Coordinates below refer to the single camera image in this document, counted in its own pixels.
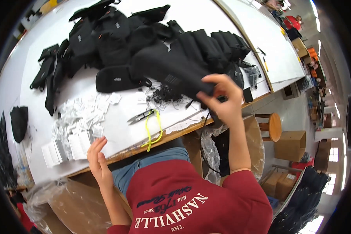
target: black cord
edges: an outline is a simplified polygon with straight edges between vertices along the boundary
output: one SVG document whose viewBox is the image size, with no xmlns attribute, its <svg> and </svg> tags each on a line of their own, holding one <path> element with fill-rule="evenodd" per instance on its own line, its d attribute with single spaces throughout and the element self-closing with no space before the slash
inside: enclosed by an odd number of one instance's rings
<svg viewBox="0 0 351 234">
<path fill-rule="evenodd" d="M 201 157 L 203 157 L 203 159 L 204 159 L 204 161 L 206 162 L 207 166 L 208 166 L 212 171 L 221 174 L 219 171 L 216 171 L 215 169 L 213 169 L 213 168 L 209 165 L 208 160 L 207 160 L 207 159 L 205 158 L 205 156 L 204 156 L 203 147 L 201 146 L 201 136 L 202 136 L 202 134 L 203 134 L 203 130 L 204 130 L 204 127 L 206 126 L 207 119 L 208 119 L 210 113 L 211 113 L 211 112 L 209 111 L 209 112 L 208 112 L 208 115 L 206 116 L 206 120 L 204 121 L 204 125 L 203 125 L 203 127 L 201 128 L 201 132 L 200 132 L 200 153 L 201 153 Z"/>
</svg>

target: left hand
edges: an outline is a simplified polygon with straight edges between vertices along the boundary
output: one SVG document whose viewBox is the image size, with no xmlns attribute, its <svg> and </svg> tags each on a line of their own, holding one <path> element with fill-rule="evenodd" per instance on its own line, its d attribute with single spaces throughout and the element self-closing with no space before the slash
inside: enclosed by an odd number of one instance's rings
<svg viewBox="0 0 351 234">
<path fill-rule="evenodd" d="M 87 151 L 87 159 L 90 163 L 90 170 L 95 177 L 100 191 L 113 192 L 113 175 L 107 165 L 105 155 L 100 152 L 107 143 L 105 136 L 96 139 Z"/>
</svg>

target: black bag pile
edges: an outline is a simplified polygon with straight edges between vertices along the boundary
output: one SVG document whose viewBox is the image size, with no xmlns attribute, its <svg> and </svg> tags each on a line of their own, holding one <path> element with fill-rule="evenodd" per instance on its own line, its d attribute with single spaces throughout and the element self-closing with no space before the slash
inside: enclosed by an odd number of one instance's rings
<svg viewBox="0 0 351 234">
<path fill-rule="evenodd" d="M 64 77 L 72 78 L 87 66 L 99 70 L 98 92 L 150 87 L 152 83 L 145 77 L 151 77 L 196 100 L 198 91 L 213 91 L 214 85 L 200 81 L 210 73 L 226 73 L 243 88 L 238 66 L 253 66 L 243 62 L 250 49 L 242 38 L 221 31 L 208 37 L 203 29 L 185 33 L 174 20 L 168 26 L 161 24 L 169 5 L 126 17 L 109 6 L 120 2 L 101 0 L 76 11 L 69 21 L 80 19 L 69 39 L 44 49 L 39 59 L 42 66 L 30 88 L 42 91 L 47 85 L 45 107 L 51 116 L 55 112 L 54 96 Z M 173 41 L 171 52 L 163 41 Z"/>
<path fill-rule="evenodd" d="M 328 176 L 309 166 L 287 207 L 274 219 L 268 234 L 295 234 L 315 217 Z"/>
</svg>

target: black phone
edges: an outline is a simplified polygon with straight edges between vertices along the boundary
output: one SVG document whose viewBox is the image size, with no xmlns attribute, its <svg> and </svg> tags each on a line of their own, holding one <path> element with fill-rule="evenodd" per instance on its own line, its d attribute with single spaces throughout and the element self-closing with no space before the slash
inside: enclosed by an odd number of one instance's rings
<svg viewBox="0 0 351 234">
<path fill-rule="evenodd" d="M 244 103 L 253 102 L 252 93 L 250 88 L 243 90 Z"/>
</svg>

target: worker in red shirt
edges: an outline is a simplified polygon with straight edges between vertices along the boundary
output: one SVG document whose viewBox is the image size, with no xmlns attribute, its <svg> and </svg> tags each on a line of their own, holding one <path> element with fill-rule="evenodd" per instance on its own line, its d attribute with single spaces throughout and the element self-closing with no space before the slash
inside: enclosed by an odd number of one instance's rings
<svg viewBox="0 0 351 234">
<path fill-rule="evenodd" d="M 241 112 L 243 91 L 224 74 L 208 75 L 202 81 L 217 84 L 213 97 L 202 92 L 197 97 L 230 129 L 230 175 L 222 186 L 204 180 L 183 145 L 111 172 L 100 152 L 107 139 L 99 138 L 88 150 L 88 161 L 112 221 L 108 234 L 268 232 L 273 211 L 251 172 Z M 220 95 L 228 101 L 218 101 L 215 97 Z M 126 196 L 132 221 L 114 185 Z"/>
<path fill-rule="evenodd" d="M 287 29 L 296 28 L 298 31 L 301 29 L 300 21 L 302 21 L 302 17 L 299 15 L 297 17 L 289 15 L 289 16 L 286 16 L 285 19 L 283 20 Z"/>
</svg>

